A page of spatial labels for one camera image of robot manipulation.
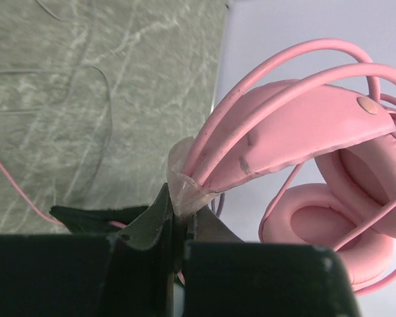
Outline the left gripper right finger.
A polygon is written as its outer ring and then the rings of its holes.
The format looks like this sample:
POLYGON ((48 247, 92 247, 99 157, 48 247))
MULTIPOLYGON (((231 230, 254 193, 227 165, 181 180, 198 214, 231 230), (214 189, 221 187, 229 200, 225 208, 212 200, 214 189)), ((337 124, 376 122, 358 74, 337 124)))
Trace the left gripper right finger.
POLYGON ((228 316, 238 308, 240 252, 244 241, 209 208, 193 218, 193 238, 185 243, 184 315, 228 316))

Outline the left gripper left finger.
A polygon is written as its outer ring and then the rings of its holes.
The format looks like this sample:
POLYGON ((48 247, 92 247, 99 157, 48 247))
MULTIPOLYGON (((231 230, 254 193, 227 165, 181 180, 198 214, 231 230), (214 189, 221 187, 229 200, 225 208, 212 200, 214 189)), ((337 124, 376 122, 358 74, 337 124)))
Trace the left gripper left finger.
POLYGON ((171 316, 173 207, 163 184, 151 205, 85 210, 53 206, 50 214, 73 234, 103 234, 110 258, 99 316, 171 316))

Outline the pink headphones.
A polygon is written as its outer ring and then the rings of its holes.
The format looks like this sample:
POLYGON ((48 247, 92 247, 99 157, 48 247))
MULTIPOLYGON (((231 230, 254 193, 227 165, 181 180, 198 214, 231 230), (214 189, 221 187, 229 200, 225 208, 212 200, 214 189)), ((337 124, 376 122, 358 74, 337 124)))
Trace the pink headphones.
POLYGON ((218 103, 166 170, 184 220, 215 197, 291 168, 259 224, 262 243, 326 246, 357 295, 396 280, 396 69, 322 38, 265 60, 218 103))

